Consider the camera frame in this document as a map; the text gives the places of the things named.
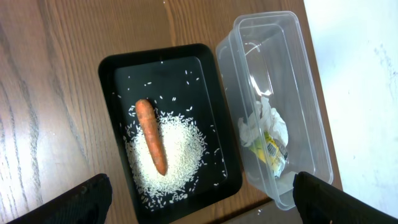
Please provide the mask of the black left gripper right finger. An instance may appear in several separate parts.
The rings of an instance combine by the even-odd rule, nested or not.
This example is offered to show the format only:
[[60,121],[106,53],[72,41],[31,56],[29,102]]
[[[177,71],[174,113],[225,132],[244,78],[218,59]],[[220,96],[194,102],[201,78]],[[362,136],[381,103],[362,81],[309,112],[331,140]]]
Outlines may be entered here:
[[293,198],[304,223],[392,223],[397,219],[309,174],[294,177]]

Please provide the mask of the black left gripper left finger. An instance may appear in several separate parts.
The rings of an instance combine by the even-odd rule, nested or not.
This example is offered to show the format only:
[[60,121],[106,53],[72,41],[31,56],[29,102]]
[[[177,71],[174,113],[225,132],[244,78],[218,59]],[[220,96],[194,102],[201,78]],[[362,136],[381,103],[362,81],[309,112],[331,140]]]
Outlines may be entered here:
[[104,224],[113,189],[106,174],[97,174],[11,223]]

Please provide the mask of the yellow snack wrapper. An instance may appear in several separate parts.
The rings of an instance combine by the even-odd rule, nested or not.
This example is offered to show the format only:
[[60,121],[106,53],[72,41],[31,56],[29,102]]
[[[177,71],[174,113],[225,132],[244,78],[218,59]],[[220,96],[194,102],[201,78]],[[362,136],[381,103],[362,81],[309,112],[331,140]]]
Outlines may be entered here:
[[249,147],[249,149],[255,153],[255,155],[263,162],[267,162],[267,158],[270,159],[271,171],[275,178],[279,178],[285,169],[287,163],[288,152],[285,146],[280,143],[277,139],[274,139],[269,133],[265,132],[264,137],[266,140],[266,151],[263,150],[261,140],[257,138]]

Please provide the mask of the white tissue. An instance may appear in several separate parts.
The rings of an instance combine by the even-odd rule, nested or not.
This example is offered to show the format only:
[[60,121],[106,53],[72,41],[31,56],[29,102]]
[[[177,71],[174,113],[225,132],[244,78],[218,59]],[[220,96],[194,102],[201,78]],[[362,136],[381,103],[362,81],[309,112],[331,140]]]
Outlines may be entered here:
[[269,99],[262,96],[260,101],[256,101],[255,111],[261,114],[256,116],[251,113],[246,123],[243,118],[238,119],[241,145],[249,147],[260,136],[259,129],[255,127],[258,123],[265,133],[268,133],[273,139],[278,140],[286,147],[289,142],[287,125],[277,110],[271,107]]

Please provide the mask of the orange carrot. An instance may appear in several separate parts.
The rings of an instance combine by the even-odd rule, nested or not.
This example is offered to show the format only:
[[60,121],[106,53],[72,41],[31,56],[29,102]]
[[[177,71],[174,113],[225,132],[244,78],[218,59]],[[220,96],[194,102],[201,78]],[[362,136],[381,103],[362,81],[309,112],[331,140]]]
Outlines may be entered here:
[[136,102],[136,114],[156,170],[162,176],[167,173],[167,158],[162,144],[154,109],[148,100]]

